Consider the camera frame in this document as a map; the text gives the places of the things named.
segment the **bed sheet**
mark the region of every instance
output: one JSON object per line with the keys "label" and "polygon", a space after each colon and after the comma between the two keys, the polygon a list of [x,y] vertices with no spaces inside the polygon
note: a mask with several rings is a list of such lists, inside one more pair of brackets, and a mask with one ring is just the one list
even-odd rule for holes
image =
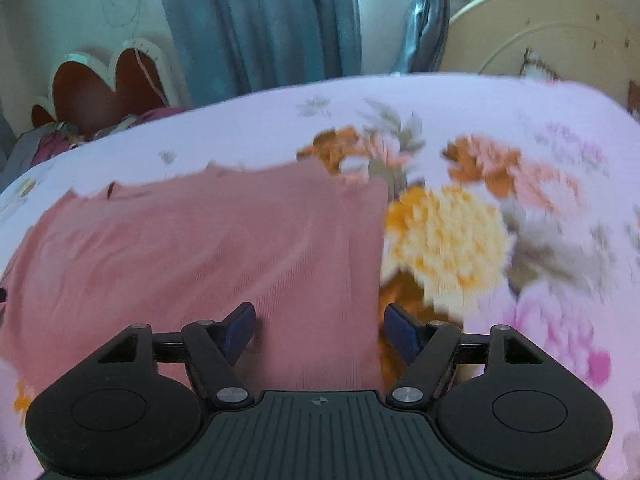
{"label": "bed sheet", "polygon": [[[69,188],[89,195],[113,180],[152,182],[210,162],[263,168],[292,160],[318,132],[348,125],[412,143],[396,181],[423,180],[439,200],[452,193],[447,186],[462,186],[479,208],[502,211],[510,245],[497,257],[497,272],[442,303],[452,301],[468,332],[512,324],[594,388],[614,417],[598,470],[611,480],[638,478],[640,125],[582,85],[467,75],[350,78],[143,124],[57,156],[0,195],[0,269]],[[508,272],[510,258],[537,240],[556,250]],[[38,465],[20,427],[28,387],[9,366],[0,374],[0,479],[31,479]]]}

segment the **flower pattern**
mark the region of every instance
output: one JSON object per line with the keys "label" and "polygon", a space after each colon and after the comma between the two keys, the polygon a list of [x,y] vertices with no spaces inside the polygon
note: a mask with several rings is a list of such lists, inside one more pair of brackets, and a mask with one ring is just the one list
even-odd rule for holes
{"label": "flower pattern", "polygon": [[460,184],[484,180],[487,190],[496,198],[514,193],[513,177],[508,169],[520,160],[520,150],[485,136],[471,136],[450,142],[442,155],[456,164],[449,168],[451,180]]}
{"label": "flower pattern", "polygon": [[297,157],[315,156],[327,171],[340,175],[347,184],[365,182],[370,176],[386,181],[389,199],[397,198],[407,187],[406,168],[424,142],[418,140],[422,121],[411,114],[403,125],[399,115],[386,105],[370,102],[379,117],[366,116],[372,125],[359,132],[354,126],[318,134]]}
{"label": "flower pattern", "polygon": [[609,163],[602,148],[594,142],[582,140],[568,126],[547,123],[535,133],[536,142],[548,146],[556,162],[570,166],[580,166],[587,173],[591,171],[609,176]]}
{"label": "flower pattern", "polygon": [[459,137],[442,156],[454,163],[448,170],[451,180],[460,184],[482,180],[499,200],[514,196],[522,205],[546,210],[559,219],[583,209],[576,179],[548,164],[526,160],[520,150],[488,137]]}
{"label": "flower pattern", "polygon": [[302,117],[320,116],[328,119],[331,118],[331,112],[328,110],[330,104],[331,99],[317,95],[307,99],[304,104],[296,105],[296,107]]}
{"label": "flower pattern", "polygon": [[511,240],[497,208],[457,186],[412,187],[388,210],[382,281],[410,270],[437,311],[461,319],[504,272]]}
{"label": "flower pattern", "polygon": [[610,355],[594,342],[594,327],[585,315],[584,298],[555,294],[538,283],[516,298],[503,285],[479,300],[480,316],[465,319],[468,332],[488,333],[495,324],[513,326],[590,386],[610,376]]}
{"label": "flower pattern", "polygon": [[14,400],[14,412],[20,414],[20,420],[24,425],[24,417],[27,414],[27,410],[31,405],[31,401],[33,400],[33,396],[31,395],[26,383],[23,380],[20,380],[15,385],[16,397]]}
{"label": "flower pattern", "polygon": [[582,209],[580,185],[574,178],[547,164],[523,160],[508,169],[517,200],[523,206],[544,209],[558,219],[570,218]]}

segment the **leaf print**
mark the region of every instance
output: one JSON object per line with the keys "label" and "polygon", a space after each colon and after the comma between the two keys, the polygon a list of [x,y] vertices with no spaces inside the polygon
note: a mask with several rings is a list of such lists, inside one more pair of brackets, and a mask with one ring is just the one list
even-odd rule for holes
{"label": "leaf print", "polygon": [[10,449],[4,436],[0,436],[0,480],[11,480],[17,476],[22,461],[21,449]]}
{"label": "leaf print", "polygon": [[612,275],[612,268],[616,263],[616,255],[611,249],[609,241],[609,231],[606,226],[600,222],[590,229],[591,238],[593,239],[595,254],[598,258],[599,274],[594,280],[594,290],[600,295],[600,299],[604,297],[609,288],[609,282]]}
{"label": "leaf print", "polygon": [[177,156],[174,152],[160,152],[158,155],[166,165],[173,164]]}
{"label": "leaf print", "polygon": [[634,215],[636,221],[634,224],[626,223],[624,231],[626,238],[629,240],[632,249],[636,253],[633,264],[630,264],[631,281],[636,284],[636,270],[640,270],[640,206],[634,205]]}
{"label": "leaf print", "polygon": [[410,153],[415,155],[420,151],[425,141],[420,140],[422,135],[422,120],[414,112],[406,123],[402,123],[400,115],[389,105],[379,103],[377,101],[366,100],[378,115],[359,113],[368,124],[364,126],[364,131],[370,136],[373,135],[390,135],[398,139],[399,151],[401,153]]}
{"label": "leaf print", "polygon": [[331,101],[325,97],[315,96],[312,99],[305,100],[302,105],[296,105],[296,108],[300,111],[302,117],[314,117],[320,115],[321,117],[330,118],[331,112],[326,108],[331,104]]}
{"label": "leaf print", "polygon": [[[638,412],[638,429],[640,430],[640,392],[632,394]],[[626,475],[622,480],[640,479],[640,431],[633,431],[622,439],[622,453],[626,458]]]}
{"label": "leaf print", "polygon": [[389,105],[379,103],[370,99],[365,99],[366,103],[378,112],[380,119],[387,124],[389,133],[400,133],[402,121],[400,115]]}
{"label": "leaf print", "polygon": [[400,151],[406,153],[417,153],[424,145],[424,140],[417,140],[422,135],[422,119],[414,112],[409,120],[402,126],[397,137],[400,141]]}
{"label": "leaf print", "polygon": [[36,184],[37,183],[33,178],[26,178],[20,186],[20,191],[18,192],[20,197],[27,196],[31,192],[31,190],[36,187]]}
{"label": "leaf print", "polygon": [[516,236],[506,276],[510,289],[518,296],[540,280],[555,289],[570,286],[586,293],[604,286],[604,264],[600,255],[587,254],[580,246],[562,238],[560,224],[553,218],[528,218],[514,200],[505,200],[502,217],[510,234]]}
{"label": "leaf print", "polygon": [[406,175],[402,167],[390,168],[381,160],[369,161],[369,176],[382,178],[389,189],[389,200],[397,200],[400,194],[407,188]]}

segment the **pink cloth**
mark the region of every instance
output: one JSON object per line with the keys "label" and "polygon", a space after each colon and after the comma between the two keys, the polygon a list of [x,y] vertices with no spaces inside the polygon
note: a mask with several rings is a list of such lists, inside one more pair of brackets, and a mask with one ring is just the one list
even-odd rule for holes
{"label": "pink cloth", "polygon": [[[316,160],[69,191],[0,283],[0,358],[37,393],[132,323],[174,332],[251,301],[259,328],[237,370],[254,392],[380,390],[386,194]],[[161,371],[188,384],[182,366]]]}
{"label": "pink cloth", "polygon": [[140,115],[136,122],[133,123],[130,128],[134,126],[138,126],[139,124],[150,123],[151,121],[157,121],[158,119],[164,119],[165,117],[171,117],[173,115],[181,114],[186,112],[188,108],[178,108],[178,107],[163,107],[163,108],[154,108],[153,110],[149,110],[148,112]]}
{"label": "pink cloth", "polygon": [[69,144],[69,141],[66,140],[65,135],[60,130],[55,130],[40,139],[38,149],[31,159],[30,168],[33,168],[41,162],[49,160],[60,153],[68,152],[69,149],[71,149],[71,145]]}

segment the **white wall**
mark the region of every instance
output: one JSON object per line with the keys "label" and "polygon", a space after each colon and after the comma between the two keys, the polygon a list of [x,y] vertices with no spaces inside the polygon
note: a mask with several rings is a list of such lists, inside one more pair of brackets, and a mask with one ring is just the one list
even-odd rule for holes
{"label": "white wall", "polygon": [[29,111],[25,106],[31,94],[25,76],[9,46],[2,7],[0,6],[0,105],[2,114],[16,134],[31,126]]}
{"label": "white wall", "polygon": [[[116,6],[104,0],[107,16],[112,24],[125,23],[138,0],[113,1]],[[102,3],[103,0],[0,0],[0,20],[7,32],[4,37],[0,32],[0,66],[17,64],[13,74],[0,72],[0,96],[5,117],[14,130],[24,131],[30,124],[33,97],[46,95],[50,72],[66,54],[84,50],[108,62],[111,53],[132,34],[148,38],[162,48],[178,79],[178,93],[185,97],[161,1],[142,0],[137,23],[120,28],[105,19]],[[13,95],[20,79],[26,90]]]}

